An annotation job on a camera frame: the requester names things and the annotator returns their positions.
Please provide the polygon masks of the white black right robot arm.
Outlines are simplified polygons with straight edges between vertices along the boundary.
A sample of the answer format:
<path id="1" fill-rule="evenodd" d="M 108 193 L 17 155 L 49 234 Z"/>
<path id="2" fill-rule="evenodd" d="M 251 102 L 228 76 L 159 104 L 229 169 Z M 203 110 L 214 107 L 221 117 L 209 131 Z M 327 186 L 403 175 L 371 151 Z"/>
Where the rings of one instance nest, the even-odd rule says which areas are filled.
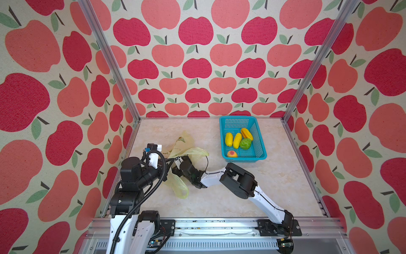
<path id="1" fill-rule="evenodd" d="M 176 167 L 172 172 L 183 176 L 198 189 L 222 184 L 238 198 L 250 200 L 268 216 L 275 234 L 286 236 L 292 231 L 294 216 L 272 201 L 247 170 L 234 163 L 216 171 L 197 170 L 188 156 L 177 157 L 174 163 Z"/>

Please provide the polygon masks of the yellow peach toy fruit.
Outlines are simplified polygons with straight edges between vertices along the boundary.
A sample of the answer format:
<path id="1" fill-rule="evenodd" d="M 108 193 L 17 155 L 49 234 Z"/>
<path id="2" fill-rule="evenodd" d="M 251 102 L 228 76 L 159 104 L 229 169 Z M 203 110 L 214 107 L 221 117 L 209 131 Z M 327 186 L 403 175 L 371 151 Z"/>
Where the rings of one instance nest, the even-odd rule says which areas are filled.
<path id="1" fill-rule="evenodd" d="M 227 157 L 228 158 L 237 158 L 238 154 L 236 153 L 236 151 L 230 150 L 230 151 L 227 152 Z"/>

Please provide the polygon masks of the yellow plastic bag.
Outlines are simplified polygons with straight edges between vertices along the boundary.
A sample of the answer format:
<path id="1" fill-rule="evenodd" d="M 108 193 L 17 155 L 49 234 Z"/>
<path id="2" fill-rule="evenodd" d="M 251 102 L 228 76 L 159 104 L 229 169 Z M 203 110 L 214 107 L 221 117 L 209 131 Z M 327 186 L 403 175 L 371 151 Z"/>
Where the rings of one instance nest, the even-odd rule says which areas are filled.
<path id="1" fill-rule="evenodd" d="M 164 151 L 168 166 L 166 185 L 172 188 L 175 196 L 186 199 L 189 196 L 188 181 L 192 186 L 200 189 L 203 170 L 198 170 L 196 164 L 199 160 L 209 156 L 209 153 L 195 146 L 193 137 L 183 131 L 174 146 Z"/>

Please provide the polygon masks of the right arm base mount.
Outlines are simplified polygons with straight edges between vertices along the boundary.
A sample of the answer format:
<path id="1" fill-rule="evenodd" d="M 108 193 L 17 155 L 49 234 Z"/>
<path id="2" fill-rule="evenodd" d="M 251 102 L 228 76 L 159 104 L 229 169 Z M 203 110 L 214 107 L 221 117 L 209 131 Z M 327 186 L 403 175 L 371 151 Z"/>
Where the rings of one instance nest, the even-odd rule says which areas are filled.
<path id="1" fill-rule="evenodd" d="M 257 220 L 260 236 L 279 236 L 279 237 L 300 237 L 302 236 L 301 227 L 298 220 L 287 210 L 284 210 L 282 223 L 274 223 L 270 220 Z"/>

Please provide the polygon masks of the green toy fruit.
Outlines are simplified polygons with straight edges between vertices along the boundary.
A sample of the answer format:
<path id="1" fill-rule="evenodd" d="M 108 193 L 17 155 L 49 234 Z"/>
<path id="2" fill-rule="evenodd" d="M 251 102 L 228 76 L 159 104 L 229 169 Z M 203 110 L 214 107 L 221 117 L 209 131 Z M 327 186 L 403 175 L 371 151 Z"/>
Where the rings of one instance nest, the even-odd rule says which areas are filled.
<path id="1" fill-rule="evenodd" d="M 244 138 L 241 142 L 239 147 L 243 150 L 248 150 L 250 149 L 252 145 L 252 140 L 250 138 Z"/>

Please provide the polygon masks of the yellow toy banana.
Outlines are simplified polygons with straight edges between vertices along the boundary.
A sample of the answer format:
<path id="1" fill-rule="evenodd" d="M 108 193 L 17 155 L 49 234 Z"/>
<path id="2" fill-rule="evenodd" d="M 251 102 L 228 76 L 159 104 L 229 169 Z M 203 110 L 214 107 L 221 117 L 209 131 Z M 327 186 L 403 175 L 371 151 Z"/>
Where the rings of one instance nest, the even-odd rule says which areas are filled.
<path id="1" fill-rule="evenodd" d="M 233 145 L 233 141 L 234 141 L 234 138 L 233 138 L 233 135 L 232 135 L 232 133 L 230 133 L 230 132 L 227 132 L 226 133 L 226 135 L 225 135 L 225 145 L 227 146 L 227 147 L 231 147 L 232 145 Z"/>
<path id="2" fill-rule="evenodd" d="M 242 139 L 243 139 L 243 136 L 242 136 L 241 133 L 237 133 L 235 135 L 234 140 L 233 140 L 233 148 L 234 149 L 238 149 L 240 147 L 240 143 L 241 143 Z"/>

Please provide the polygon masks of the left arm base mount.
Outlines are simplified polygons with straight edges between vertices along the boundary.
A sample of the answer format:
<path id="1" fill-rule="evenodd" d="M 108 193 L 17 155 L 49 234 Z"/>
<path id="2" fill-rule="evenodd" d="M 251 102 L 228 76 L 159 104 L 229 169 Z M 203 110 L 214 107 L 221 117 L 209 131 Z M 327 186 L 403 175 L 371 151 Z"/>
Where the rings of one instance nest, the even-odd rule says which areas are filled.
<path id="1" fill-rule="evenodd" d="M 139 214 L 137 224 L 147 221 L 153 224 L 152 237 L 174 236 L 176 221 L 174 219 L 161 219 L 158 211 L 146 210 Z"/>

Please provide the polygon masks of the orange yellow toy fruit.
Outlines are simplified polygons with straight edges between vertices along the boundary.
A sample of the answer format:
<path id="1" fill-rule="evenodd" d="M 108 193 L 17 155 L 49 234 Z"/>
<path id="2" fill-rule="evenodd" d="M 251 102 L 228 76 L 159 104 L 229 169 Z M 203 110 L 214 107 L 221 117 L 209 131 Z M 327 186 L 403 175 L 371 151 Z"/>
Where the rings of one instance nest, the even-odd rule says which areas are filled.
<path id="1" fill-rule="evenodd" d="M 251 134 L 251 132 L 247 129 L 247 128 L 242 128 L 241 129 L 241 134 L 242 134 L 242 137 L 244 138 L 244 139 L 250 139 L 251 141 L 253 141 L 253 135 Z"/>

